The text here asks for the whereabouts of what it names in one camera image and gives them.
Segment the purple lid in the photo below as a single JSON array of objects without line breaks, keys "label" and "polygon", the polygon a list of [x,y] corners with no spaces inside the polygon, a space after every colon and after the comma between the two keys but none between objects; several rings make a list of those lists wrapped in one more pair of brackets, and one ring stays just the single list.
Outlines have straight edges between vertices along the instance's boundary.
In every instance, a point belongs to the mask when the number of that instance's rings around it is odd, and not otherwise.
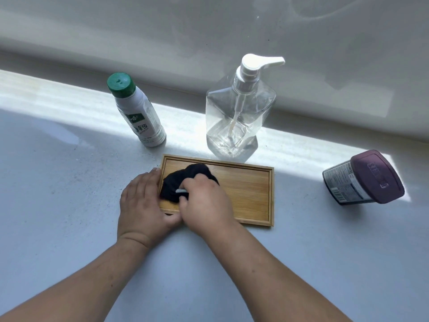
[{"label": "purple lid", "polygon": [[400,177],[377,150],[351,157],[350,164],[356,179],[375,202],[388,203],[405,194]]}]

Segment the white pump head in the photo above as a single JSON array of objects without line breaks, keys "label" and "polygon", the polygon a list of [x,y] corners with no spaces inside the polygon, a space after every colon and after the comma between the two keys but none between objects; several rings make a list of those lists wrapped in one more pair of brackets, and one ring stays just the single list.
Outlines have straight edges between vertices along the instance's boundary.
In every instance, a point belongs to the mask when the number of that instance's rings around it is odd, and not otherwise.
[{"label": "white pump head", "polygon": [[261,69],[283,64],[284,59],[282,57],[246,54],[243,56],[241,65],[237,68],[234,87],[240,93],[251,93],[259,81]]}]

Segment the bottle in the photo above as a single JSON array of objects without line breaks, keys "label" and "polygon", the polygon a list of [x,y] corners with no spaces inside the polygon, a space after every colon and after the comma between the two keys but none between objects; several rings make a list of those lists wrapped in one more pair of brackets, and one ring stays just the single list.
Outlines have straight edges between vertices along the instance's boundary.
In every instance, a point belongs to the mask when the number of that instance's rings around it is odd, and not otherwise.
[{"label": "bottle", "polygon": [[166,134],[150,100],[126,73],[117,72],[107,79],[116,106],[134,133],[146,147],[164,142]]},{"label": "bottle", "polygon": [[282,57],[246,54],[237,70],[207,92],[207,144],[215,154],[238,157],[249,146],[257,148],[256,133],[276,99],[275,91],[260,80],[260,71],[282,64]]}]

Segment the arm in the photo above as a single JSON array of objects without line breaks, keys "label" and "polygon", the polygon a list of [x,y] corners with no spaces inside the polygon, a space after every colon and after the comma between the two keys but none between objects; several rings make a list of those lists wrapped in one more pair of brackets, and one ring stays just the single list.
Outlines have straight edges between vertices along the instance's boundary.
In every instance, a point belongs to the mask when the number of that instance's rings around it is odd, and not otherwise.
[{"label": "arm", "polygon": [[255,321],[350,321],[299,278],[233,218],[231,202],[214,181],[199,174],[182,186],[180,212],[216,255]]},{"label": "arm", "polygon": [[159,170],[133,179],[121,195],[118,240],[97,259],[0,317],[0,322],[104,321],[147,252],[181,222],[158,206]]}]

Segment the black cloth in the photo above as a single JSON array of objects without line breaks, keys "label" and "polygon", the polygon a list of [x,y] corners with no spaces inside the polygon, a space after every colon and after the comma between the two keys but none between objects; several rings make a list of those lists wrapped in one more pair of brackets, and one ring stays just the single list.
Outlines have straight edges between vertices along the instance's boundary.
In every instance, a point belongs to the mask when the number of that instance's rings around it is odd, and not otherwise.
[{"label": "black cloth", "polygon": [[212,179],[219,184],[216,177],[212,175],[210,169],[204,164],[192,164],[185,169],[181,169],[169,174],[164,178],[162,189],[160,193],[161,199],[166,199],[171,202],[179,202],[179,197],[184,196],[188,199],[188,193],[176,193],[176,190],[180,187],[185,178],[194,178],[197,174],[204,174],[209,179]]}]

